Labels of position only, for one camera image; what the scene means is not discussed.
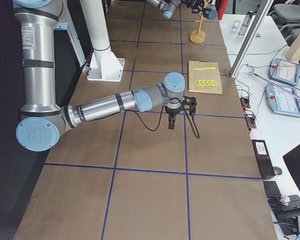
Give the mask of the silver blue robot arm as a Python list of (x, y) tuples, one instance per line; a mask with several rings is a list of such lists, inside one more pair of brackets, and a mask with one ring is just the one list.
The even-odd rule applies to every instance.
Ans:
[(43, 152), (55, 146), (60, 137), (80, 124), (101, 120), (126, 111), (139, 113), (161, 106), (174, 124), (175, 115), (184, 109), (185, 78), (168, 73), (153, 87), (141, 86), (92, 102), (70, 105), (74, 84), (64, 90), (55, 82), (55, 31), (67, 31), (78, 62), (90, 65), (90, 80), (119, 82), (125, 60), (113, 53), (110, 45), (105, 6), (100, 0), (82, 0), (80, 6), (87, 27), (91, 50), (86, 58), (65, 0), (15, 0), (13, 13), (20, 22), (22, 38), (24, 105), (19, 110), (15, 130), (21, 146)]
[(192, 14), (202, 13), (207, 4), (206, 0), (146, 0), (146, 2), (160, 10), (166, 19), (173, 16), (180, 4), (185, 4), (187, 8), (190, 8)]

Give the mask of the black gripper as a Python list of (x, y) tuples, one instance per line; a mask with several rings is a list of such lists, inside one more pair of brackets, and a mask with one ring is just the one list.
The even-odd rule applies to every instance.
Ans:
[(170, 108), (168, 106), (165, 106), (165, 112), (168, 114), (168, 129), (174, 130), (175, 129), (175, 120), (176, 115), (178, 115), (181, 111), (181, 109), (178, 108)]
[(192, 13), (203, 12), (205, 8), (204, 0), (186, 0), (186, 6), (191, 9)]

